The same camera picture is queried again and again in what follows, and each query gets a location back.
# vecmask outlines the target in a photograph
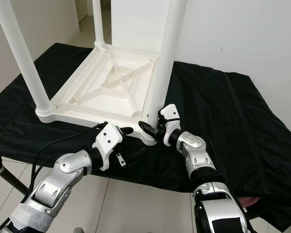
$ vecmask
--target table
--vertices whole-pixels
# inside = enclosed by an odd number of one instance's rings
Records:
[[[54,44],[36,61],[38,73],[51,98],[92,49]],[[196,121],[211,138],[215,150],[207,151],[217,169],[240,197],[261,197],[261,217],[279,230],[291,225],[291,132],[271,112],[248,76],[224,73],[208,67],[175,62],[165,105],[174,103],[181,117]],[[19,75],[0,93],[0,157],[32,163],[43,145],[88,128],[65,122],[44,124]],[[197,126],[181,127],[209,138]],[[52,145],[37,164],[54,155],[91,148],[98,131]],[[146,184],[178,192],[192,192],[183,158],[173,148],[158,143],[145,146],[127,137],[122,144],[123,169],[111,158],[111,167],[93,174]],[[54,160],[47,166],[52,167]],[[6,172],[18,190],[23,184]]]

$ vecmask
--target white floor tile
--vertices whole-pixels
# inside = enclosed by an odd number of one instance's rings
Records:
[[[80,31],[94,32],[94,17],[86,16],[80,23]]]
[[[111,32],[111,11],[102,10],[103,35],[106,37]],[[94,17],[87,16],[80,23],[81,32],[95,32]]]
[[[271,224],[268,224],[268,233],[280,233],[280,231],[273,227]],[[286,229],[284,233],[291,233],[291,226]]]
[[[10,161],[10,162],[15,162],[15,163],[27,164],[27,163],[25,163],[25,162],[18,161],[18,160],[14,160],[14,159],[9,159],[9,158],[6,158],[6,157],[2,157],[2,160]]]
[[[17,178],[26,167],[26,164],[23,163],[14,163],[9,161],[3,161],[2,163]],[[2,207],[12,188],[13,187],[7,181],[0,177],[0,208]]]
[[[51,168],[43,168],[36,184],[51,172]],[[28,165],[20,177],[25,184],[30,182],[31,165]],[[53,221],[48,233],[72,233],[75,227],[83,227],[85,232],[95,232],[101,210],[108,179],[96,176],[86,176],[72,189],[71,195],[61,212]],[[0,224],[15,209],[23,196],[12,190],[0,211]]]
[[[70,41],[70,45],[78,47],[93,48],[95,41],[95,33],[93,32],[80,32]]]
[[[258,233],[268,232],[268,222],[260,217],[250,220],[250,223],[256,232]]]
[[[194,197],[193,197],[193,193],[190,194],[190,198],[191,198],[193,233],[197,233],[196,223],[195,223],[195,214],[194,214],[195,200],[194,200]]]
[[[97,233],[191,233],[190,194],[110,179]]]
[[[107,35],[107,38],[105,38],[105,42],[108,45],[111,45],[112,44],[112,33],[110,33],[109,35]]]

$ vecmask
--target table leg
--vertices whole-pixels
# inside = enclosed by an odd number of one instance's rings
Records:
[[[26,195],[28,188],[16,178],[8,169],[2,164],[2,158],[0,157],[0,176],[4,178],[10,185],[16,188],[19,192]]]

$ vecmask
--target black cable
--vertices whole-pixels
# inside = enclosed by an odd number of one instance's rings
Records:
[[[53,158],[55,158],[55,157],[57,157],[58,156],[58,154],[56,154],[56,155],[54,155],[54,156],[52,156],[52,157],[50,157],[50,158],[48,158],[38,169],[37,169],[37,171],[35,172],[35,174],[34,174],[34,179],[35,178],[37,178],[37,175],[38,175],[38,173],[41,171],[41,169],[49,162],[49,161],[51,161]]]
[[[37,163],[37,161],[38,161],[38,157],[39,157],[39,155],[41,154],[41,152],[42,152],[45,148],[47,148],[47,147],[49,147],[49,146],[51,146],[51,145],[53,145],[53,144],[56,144],[56,143],[59,143],[59,142],[61,142],[61,141],[65,141],[65,140],[71,139],[71,138],[73,138],[73,137],[77,137],[77,136],[84,135],[84,134],[90,132],[92,129],[93,129],[93,128],[90,128],[89,130],[87,130],[87,131],[85,131],[85,132],[77,133],[77,134],[74,134],[74,135],[71,135],[71,136],[68,136],[68,137],[64,137],[64,138],[61,138],[61,139],[58,139],[58,140],[52,141],[52,142],[50,142],[50,143],[47,143],[46,145],[44,145],[43,147],[41,147],[41,148],[39,149],[39,151],[37,152],[37,154],[36,154],[36,156],[35,156],[34,162],[33,162],[33,164],[32,164],[31,179],[30,179],[30,184],[29,184],[28,191],[27,191],[26,195],[24,196],[24,198],[21,200],[20,203],[24,203],[25,200],[27,199],[27,197],[28,197],[28,196],[30,195],[30,193],[33,191],[34,180],[35,180],[36,176],[38,175],[38,173],[40,172],[40,170],[43,168],[43,166],[45,166],[46,163],[48,163],[51,159],[53,159],[54,157],[58,156],[58,155],[54,155],[54,156],[48,158],[48,159],[47,159],[47,160],[46,160],[46,161],[45,161],[45,162],[44,162],[44,163],[43,163],[43,164],[38,168],[38,170],[35,171],[36,163]],[[4,228],[4,226],[6,226],[6,224],[7,224],[9,221],[10,221],[10,218],[8,217],[8,218],[7,218],[7,219],[6,219],[6,220],[5,220],[5,221],[0,225],[0,231]]]
[[[176,121],[176,120],[180,120],[180,121],[187,121],[187,122],[190,122],[190,123],[192,123],[192,124],[194,124],[194,125],[196,125],[205,135],[206,135],[206,137],[208,138],[208,140],[209,140],[209,143],[210,143],[210,146],[211,146],[211,148],[212,148],[212,151],[213,151],[213,153],[214,153],[214,155],[216,156],[217,155],[217,153],[216,153],[216,151],[215,151],[215,149],[214,149],[214,145],[213,145],[213,143],[212,143],[212,140],[211,140],[211,138],[210,138],[210,136],[209,136],[209,134],[206,132],[206,130],[205,129],[203,129],[203,127],[201,127],[197,122],[195,122],[195,121],[193,121],[193,120],[191,120],[191,119],[187,119],[187,118],[173,118],[173,119],[164,119],[163,121],[164,122],[170,122],[170,121]]]

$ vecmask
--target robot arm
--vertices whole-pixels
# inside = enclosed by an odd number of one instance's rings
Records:
[[[187,131],[182,131],[174,104],[160,110],[158,130],[139,122],[140,127],[166,146],[175,147],[185,159],[190,180],[195,187],[195,221],[199,233],[248,233],[246,219],[237,205],[224,179],[217,172],[206,152],[205,141]]]
[[[125,128],[131,133],[132,128]],[[72,187],[92,171],[109,168],[109,156],[122,142],[123,132],[117,126],[107,124],[96,137],[93,148],[61,156],[53,171],[45,177],[24,203],[10,215],[11,223],[1,233],[44,233],[50,227]]]

